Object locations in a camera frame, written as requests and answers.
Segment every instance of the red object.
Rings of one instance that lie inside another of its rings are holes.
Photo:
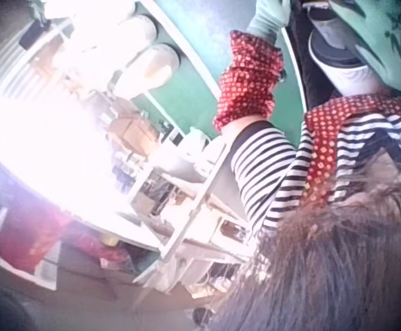
[[[14,268],[33,272],[72,219],[20,186],[12,193],[0,231],[0,255]]]
[[[249,115],[268,119],[274,110],[272,91],[283,71],[283,56],[265,40],[248,33],[231,32],[233,62],[220,78],[222,95],[214,126]]]
[[[332,99],[307,112],[304,121],[314,133],[313,156],[302,195],[302,203],[324,205],[330,195],[330,178],[335,174],[337,138],[341,127],[355,114],[377,112],[401,116],[401,98],[357,95]]]

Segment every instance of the green glove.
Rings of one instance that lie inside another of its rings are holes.
[[[329,0],[365,45],[355,48],[388,86],[401,91],[401,0]]]
[[[255,16],[246,31],[275,44],[278,32],[288,25],[290,15],[291,0],[257,0]]]

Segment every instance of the person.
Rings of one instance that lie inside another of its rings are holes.
[[[214,124],[232,143],[259,246],[212,330],[401,330],[401,43],[391,37],[401,36],[401,1],[329,3],[395,93],[309,110],[295,148],[267,121],[290,1],[257,0],[247,31],[231,32]]]

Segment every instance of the white bucket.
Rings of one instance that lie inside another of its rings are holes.
[[[320,61],[311,47],[314,34],[315,31],[311,33],[309,38],[311,57],[342,95],[383,93],[386,90],[378,76],[366,65],[359,65],[354,68],[337,68]]]

